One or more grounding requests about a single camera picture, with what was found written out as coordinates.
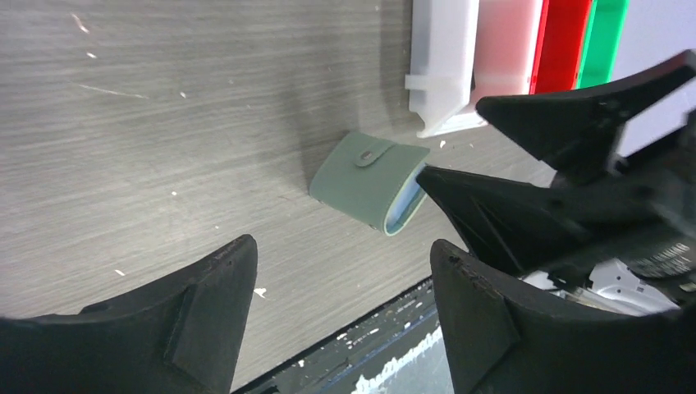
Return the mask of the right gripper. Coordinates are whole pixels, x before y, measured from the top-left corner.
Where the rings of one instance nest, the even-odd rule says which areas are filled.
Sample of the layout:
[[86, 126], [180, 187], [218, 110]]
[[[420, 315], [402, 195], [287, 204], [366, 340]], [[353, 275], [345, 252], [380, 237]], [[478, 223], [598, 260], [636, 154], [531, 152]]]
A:
[[683, 307], [695, 302], [695, 112], [675, 131], [627, 157], [616, 154], [627, 121], [695, 77], [695, 51], [589, 88], [486, 96], [476, 111], [537, 160], [556, 170], [554, 188], [592, 212], [587, 238], [544, 271], [579, 286], [616, 259]]

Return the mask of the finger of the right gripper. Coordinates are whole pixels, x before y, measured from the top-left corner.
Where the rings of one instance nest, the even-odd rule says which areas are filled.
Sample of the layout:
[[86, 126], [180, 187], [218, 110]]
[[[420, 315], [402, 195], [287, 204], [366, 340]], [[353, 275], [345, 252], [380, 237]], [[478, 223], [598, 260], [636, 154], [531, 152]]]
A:
[[569, 217], [561, 188], [433, 166], [417, 182], [476, 259], [513, 277], [548, 270], [593, 239]]

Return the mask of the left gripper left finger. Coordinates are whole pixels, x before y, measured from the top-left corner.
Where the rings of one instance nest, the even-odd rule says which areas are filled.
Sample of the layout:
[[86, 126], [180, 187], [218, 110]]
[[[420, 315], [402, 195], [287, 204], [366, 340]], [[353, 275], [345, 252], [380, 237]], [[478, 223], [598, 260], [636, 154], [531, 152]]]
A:
[[228, 393], [253, 298], [256, 240], [78, 314], [1, 321], [4, 393]]

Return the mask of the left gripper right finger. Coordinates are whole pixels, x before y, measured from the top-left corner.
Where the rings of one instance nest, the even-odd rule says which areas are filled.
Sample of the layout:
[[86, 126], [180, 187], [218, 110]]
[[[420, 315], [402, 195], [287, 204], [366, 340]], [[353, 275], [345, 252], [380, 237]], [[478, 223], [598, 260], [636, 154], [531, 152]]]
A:
[[438, 240], [434, 295], [457, 393], [692, 393], [695, 308], [634, 317], [542, 291]]

